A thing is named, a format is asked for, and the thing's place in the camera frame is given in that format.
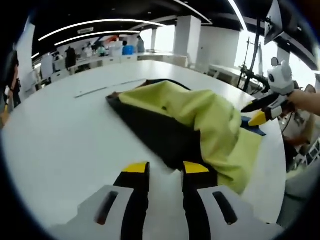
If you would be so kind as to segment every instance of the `cable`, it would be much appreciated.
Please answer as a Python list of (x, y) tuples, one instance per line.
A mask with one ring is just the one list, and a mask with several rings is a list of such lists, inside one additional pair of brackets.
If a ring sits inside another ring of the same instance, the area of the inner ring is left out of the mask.
[(288, 127), (288, 125), (289, 125), (289, 123), (290, 123), (290, 121), (291, 121), (291, 117), (292, 117), (293, 114), (294, 114), (294, 113), (292, 112), (291, 115), (290, 115), (290, 118), (289, 118), (288, 122), (286, 123), (286, 126), (285, 126), (284, 129), (282, 130), (282, 132), (281, 132), (282, 135), (284, 134), (284, 131), (287, 129), (287, 127)]

